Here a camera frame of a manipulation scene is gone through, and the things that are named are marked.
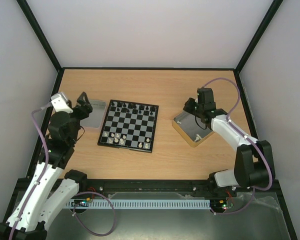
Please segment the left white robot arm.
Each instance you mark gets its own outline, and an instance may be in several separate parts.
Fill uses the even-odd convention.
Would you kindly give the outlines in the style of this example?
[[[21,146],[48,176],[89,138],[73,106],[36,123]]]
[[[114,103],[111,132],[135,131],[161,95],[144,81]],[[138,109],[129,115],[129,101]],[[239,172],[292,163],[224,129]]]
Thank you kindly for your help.
[[[5,222],[0,222],[0,240],[46,239],[51,224],[66,203],[87,186],[87,174],[70,170],[57,190],[51,193],[75,151],[81,120],[93,111],[88,96],[82,92],[73,106],[63,92],[58,92],[48,104],[33,113],[49,107],[54,113],[49,120],[48,133],[38,131],[42,149],[34,175],[16,209]]]

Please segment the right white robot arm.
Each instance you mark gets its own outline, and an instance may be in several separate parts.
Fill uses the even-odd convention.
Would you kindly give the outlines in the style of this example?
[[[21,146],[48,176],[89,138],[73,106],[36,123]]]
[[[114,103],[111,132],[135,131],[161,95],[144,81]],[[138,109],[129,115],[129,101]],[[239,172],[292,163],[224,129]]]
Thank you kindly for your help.
[[[208,191],[212,195],[219,196],[226,187],[254,188],[262,191],[271,188],[275,179],[271,144],[250,136],[232,121],[229,113],[217,108],[211,88],[199,88],[197,100],[189,98],[183,110],[199,118],[235,151],[232,169],[209,175]]]

